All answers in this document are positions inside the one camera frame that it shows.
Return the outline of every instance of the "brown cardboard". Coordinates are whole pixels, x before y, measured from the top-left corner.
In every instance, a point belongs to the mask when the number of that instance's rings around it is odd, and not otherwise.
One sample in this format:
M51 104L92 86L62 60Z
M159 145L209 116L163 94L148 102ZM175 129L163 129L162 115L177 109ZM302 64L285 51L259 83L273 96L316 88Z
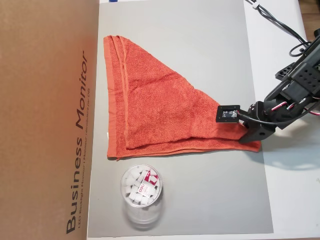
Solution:
M98 16L98 0L0 3L2 240L87 237Z

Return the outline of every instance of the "gray surface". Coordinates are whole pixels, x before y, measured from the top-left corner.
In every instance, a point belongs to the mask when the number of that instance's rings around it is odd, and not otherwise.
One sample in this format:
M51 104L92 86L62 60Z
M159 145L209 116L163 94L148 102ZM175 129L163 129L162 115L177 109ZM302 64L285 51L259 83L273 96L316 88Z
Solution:
M108 93L103 37L121 35L218 102L255 101L243 2L161 0L100 5L89 237L272 233L262 153L217 151L107 160ZM163 177L164 211L148 231L123 215L120 180L146 163Z

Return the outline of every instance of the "cable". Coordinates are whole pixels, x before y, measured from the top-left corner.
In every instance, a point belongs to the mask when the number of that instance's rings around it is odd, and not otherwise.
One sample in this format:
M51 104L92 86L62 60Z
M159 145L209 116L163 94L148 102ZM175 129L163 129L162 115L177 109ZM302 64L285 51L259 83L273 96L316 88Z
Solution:
M290 110L295 104L296 104L295 102L294 102L294 103L291 103L286 109L287 109L287 110Z
M284 102L280 103L279 105L277 105L277 106L275 106L275 107L271 108L271 112L272 112L272 111L274 111L274 110L277 110L278 108L280 108L280 107L282 107L283 105L286 105L286 104L287 104L287 102L286 102L286 101L284 101Z
M238 113L239 116L242 116L244 117L245 119L248 119L248 120L251 120L251 121L254 121L256 123L260 123L260 124L267 124L267 125L283 125L283 124L291 124L292 122L294 122L295 120L298 120L299 118L302 118L303 116L305 116L306 114L310 113L315 107L317 107L318 105L320 104L320 101L316 102L315 104L313 104L308 110L305 110L301 115L295 117L295 118L292 118L291 120L288 120L288 121L279 121L279 122L270 122L270 121L261 121L261 120L258 120L258 119L254 119L252 117L249 117L247 115L243 115L241 113Z
M319 112L310 111L309 113L312 114L312 115L320 116Z
M274 22L276 25L278 25L279 27L281 27L282 29L286 30L289 34L291 34L293 37L295 37L300 43L302 43L301 45L304 46L308 46L310 43L305 41L297 32L295 32L292 28L290 28L289 26L285 25L283 22L277 20L268 10L266 10L263 6L261 6L260 4L256 7L257 11L259 12L259 14L264 17L267 20L270 20L272 22Z

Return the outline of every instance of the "plastic cup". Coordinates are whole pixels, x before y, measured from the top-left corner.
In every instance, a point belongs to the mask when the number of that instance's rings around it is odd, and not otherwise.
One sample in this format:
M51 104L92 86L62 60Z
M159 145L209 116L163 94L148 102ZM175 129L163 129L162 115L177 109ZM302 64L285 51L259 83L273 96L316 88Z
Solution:
M127 183L126 183L126 182L127 182L127 178L132 177L132 172L138 172L139 175L141 175L141 174L144 173L144 171L147 171L146 175L148 175L148 173L149 173L149 177L148 177L149 179L151 179L151 175L150 175L150 174L153 173L153 176L154 176L155 178L157 178L157 182L158 182L158 183L156 183L156 184L154 185L154 188L155 188L157 194L152 195L152 197L148 197L148 200L149 200L149 199L152 199L152 200L148 201L147 204L141 204L141 203L138 203L138 202L130 199L130 198L129 198L129 195L130 195L130 194L129 194L129 193L126 193L126 187L127 187ZM143 176L143 180L141 181L141 184L147 183L147 184L149 184L149 186L152 187L154 182L152 182L151 180L150 180L150 181L146 181L146 179L147 179L147 178L146 178L145 176ZM147 165L147 164L139 164L139 165L134 165L134 166L130 167L130 168L123 174L123 176L122 176L122 178L121 178L121 183L120 183L120 191L121 191L121 194L122 194L122 197L123 197L124 201L125 201L127 204L129 204L130 206L135 207L135 208L145 208L145 207L148 207L148 206L152 205L154 202L157 201L157 199L158 199L159 196L161 195L162 188L163 188L163 180L162 180L161 175L159 174L159 172L158 172L154 167L152 167L152 166L150 166L150 165Z

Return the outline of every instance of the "folded towel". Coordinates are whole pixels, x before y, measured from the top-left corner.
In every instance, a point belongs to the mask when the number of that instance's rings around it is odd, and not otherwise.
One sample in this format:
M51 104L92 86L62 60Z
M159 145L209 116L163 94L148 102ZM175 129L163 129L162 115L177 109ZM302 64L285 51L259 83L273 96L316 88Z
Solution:
M108 157L213 150L259 151L240 144L242 124L216 123L218 103L122 36L104 38L109 100Z

